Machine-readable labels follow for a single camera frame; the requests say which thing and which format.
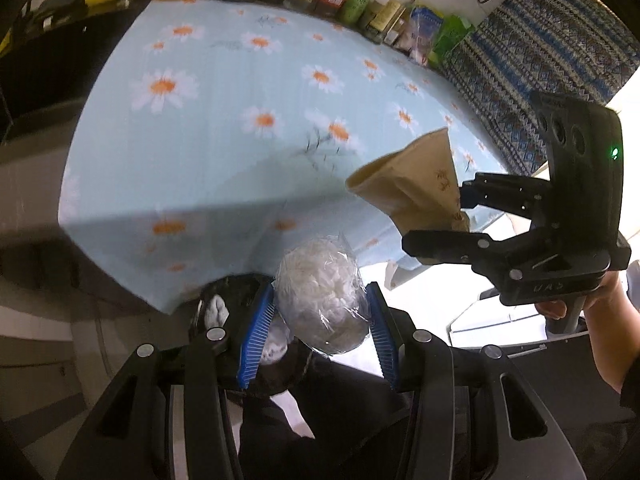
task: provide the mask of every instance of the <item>metal screw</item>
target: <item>metal screw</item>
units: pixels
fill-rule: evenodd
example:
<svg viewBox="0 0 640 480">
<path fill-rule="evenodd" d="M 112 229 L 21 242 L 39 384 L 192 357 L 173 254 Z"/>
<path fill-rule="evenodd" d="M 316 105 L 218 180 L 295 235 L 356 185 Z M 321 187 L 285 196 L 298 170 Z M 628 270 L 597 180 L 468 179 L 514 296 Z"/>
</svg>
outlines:
<svg viewBox="0 0 640 480">
<path fill-rule="evenodd" d="M 225 335 L 225 330 L 219 326 L 215 326 L 207 331 L 207 339 L 209 341 L 220 341 Z"/>
<path fill-rule="evenodd" d="M 414 332 L 414 339 L 418 343 L 428 343 L 429 341 L 431 341 L 431 337 L 433 336 L 428 330 L 418 329 Z"/>
<path fill-rule="evenodd" d="M 482 349 L 482 351 L 484 352 L 484 355 L 491 359 L 500 359 L 500 357 L 502 357 L 502 350 L 496 345 L 487 345 Z"/>
<path fill-rule="evenodd" d="M 154 346 L 149 343 L 140 345 L 136 350 L 138 357 L 149 357 L 154 352 Z"/>
</svg>

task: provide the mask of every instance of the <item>light blue tablecloth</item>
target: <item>light blue tablecloth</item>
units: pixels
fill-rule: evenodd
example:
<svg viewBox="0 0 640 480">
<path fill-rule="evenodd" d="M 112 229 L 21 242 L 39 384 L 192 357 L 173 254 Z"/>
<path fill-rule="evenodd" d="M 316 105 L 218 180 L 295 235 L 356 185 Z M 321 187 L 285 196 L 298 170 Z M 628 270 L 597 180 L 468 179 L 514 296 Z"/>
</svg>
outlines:
<svg viewBox="0 0 640 480">
<path fill-rule="evenodd" d="M 283 9 L 152 2 L 82 112 L 60 225 L 163 312 L 317 235 L 344 234 L 361 265 L 397 260 L 395 227 L 344 179 L 443 125 L 460 182 L 503 171 L 455 90 L 385 46 Z"/>
</svg>

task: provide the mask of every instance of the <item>clear plastic bag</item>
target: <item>clear plastic bag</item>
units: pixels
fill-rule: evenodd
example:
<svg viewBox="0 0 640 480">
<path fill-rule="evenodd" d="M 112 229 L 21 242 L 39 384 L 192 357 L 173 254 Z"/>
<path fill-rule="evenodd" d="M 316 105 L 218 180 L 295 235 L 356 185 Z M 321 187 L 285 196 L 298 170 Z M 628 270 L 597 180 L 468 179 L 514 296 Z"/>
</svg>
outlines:
<svg viewBox="0 0 640 480">
<path fill-rule="evenodd" d="M 303 343 L 326 355 L 357 348 L 369 334 L 358 263 L 343 237 L 315 238 L 285 254 L 274 282 L 277 307 Z"/>
</svg>

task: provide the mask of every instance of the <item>black sleeve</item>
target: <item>black sleeve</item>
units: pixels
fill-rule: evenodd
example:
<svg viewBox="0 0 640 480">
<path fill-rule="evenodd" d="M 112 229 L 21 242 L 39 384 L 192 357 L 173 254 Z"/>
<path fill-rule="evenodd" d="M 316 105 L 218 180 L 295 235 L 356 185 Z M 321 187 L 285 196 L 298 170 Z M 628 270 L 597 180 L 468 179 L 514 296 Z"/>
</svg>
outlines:
<svg viewBox="0 0 640 480">
<path fill-rule="evenodd" d="M 625 382 L 620 392 L 620 406 L 631 408 L 640 415 L 640 357 L 629 368 L 626 373 Z"/>
</svg>

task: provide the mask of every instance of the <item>woven patterned cloth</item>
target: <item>woven patterned cloth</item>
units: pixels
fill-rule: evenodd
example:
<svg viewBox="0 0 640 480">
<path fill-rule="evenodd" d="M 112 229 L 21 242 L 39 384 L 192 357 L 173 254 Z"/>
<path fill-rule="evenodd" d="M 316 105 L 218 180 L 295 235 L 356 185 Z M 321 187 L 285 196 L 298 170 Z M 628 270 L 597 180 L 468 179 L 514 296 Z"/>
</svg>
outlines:
<svg viewBox="0 0 640 480">
<path fill-rule="evenodd" d="M 606 104 L 640 65 L 640 42 L 599 0 L 506 0 L 443 60 L 512 173 L 546 161 L 534 89 Z"/>
</svg>

